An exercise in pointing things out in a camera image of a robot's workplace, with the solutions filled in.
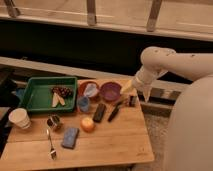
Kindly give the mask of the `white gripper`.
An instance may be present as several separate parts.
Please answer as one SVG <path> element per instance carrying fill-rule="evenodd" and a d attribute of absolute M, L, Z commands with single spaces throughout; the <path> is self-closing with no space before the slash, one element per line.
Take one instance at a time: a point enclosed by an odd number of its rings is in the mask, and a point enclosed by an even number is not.
<path fill-rule="evenodd" d="M 143 92 L 145 102 L 149 101 L 151 94 L 151 84 L 167 73 L 166 70 L 150 71 L 145 67 L 141 67 L 135 74 L 133 80 L 129 80 L 120 90 L 121 94 L 128 93 L 134 89 L 134 87 Z"/>

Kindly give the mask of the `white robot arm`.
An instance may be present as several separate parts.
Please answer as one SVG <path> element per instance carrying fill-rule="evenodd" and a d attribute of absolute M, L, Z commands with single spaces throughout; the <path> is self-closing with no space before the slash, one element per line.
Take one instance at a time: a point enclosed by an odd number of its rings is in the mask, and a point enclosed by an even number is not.
<path fill-rule="evenodd" d="M 151 46 L 142 67 L 122 87 L 150 97 L 152 83 L 167 72 L 192 81 L 177 98 L 168 123 L 163 171 L 213 171 L 213 53 L 178 53 Z"/>

